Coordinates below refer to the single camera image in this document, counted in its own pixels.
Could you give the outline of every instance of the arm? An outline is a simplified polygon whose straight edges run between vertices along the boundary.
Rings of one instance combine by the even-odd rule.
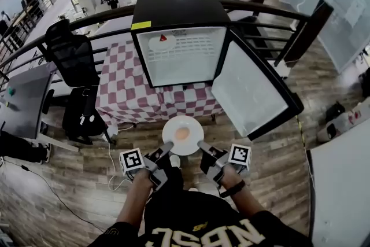
[[[230,189],[237,185],[243,179],[236,173],[235,169],[231,165],[224,167],[224,177],[221,180],[221,184],[225,189]],[[249,189],[245,186],[243,189],[231,196],[235,206],[239,210],[240,214],[246,218],[252,217],[254,214],[264,211],[262,205],[253,197]]]
[[[89,247],[138,246],[138,231],[144,207],[153,187],[149,171],[141,169],[135,176],[116,223],[101,234]]]
[[[116,222],[127,222],[137,229],[140,228],[144,208],[153,187],[149,173],[147,169],[141,169],[136,174]]]
[[[231,165],[224,167],[221,184],[230,189],[242,181]],[[276,216],[266,211],[253,197],[247,186],[231,196],[240,214],[248,218],[251,224],[274,244],[282,246],[313,247],[311,241],[301,233],[282,223]]]

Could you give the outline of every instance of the red triangle sticker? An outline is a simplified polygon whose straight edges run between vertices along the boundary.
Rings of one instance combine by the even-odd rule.
[[[166,41],[167,40],[167,38],[166,38],[166,36],[164,36],[163,34],[161,35],[161,39],[160,39],[160,41]]]

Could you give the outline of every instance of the egg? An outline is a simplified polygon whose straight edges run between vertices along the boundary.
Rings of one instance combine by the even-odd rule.
[[[175,132],[175,138],[177,140],[185,140],[189,137],[190,130],[188,128],[178,128]]]

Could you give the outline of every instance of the fridge door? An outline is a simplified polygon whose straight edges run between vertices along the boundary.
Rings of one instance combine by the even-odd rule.
[[[228,30],[212,93],[242,137],[254,140],[304,109],[273,68]]]

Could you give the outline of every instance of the checkered tablecloth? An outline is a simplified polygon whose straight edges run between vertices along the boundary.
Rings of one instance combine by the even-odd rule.
[[[95,107],[109,126],[220,113],[210,89],[205,83],[185,91],[182,86],[151,89],[133,41],[115,43],[104,59]]]

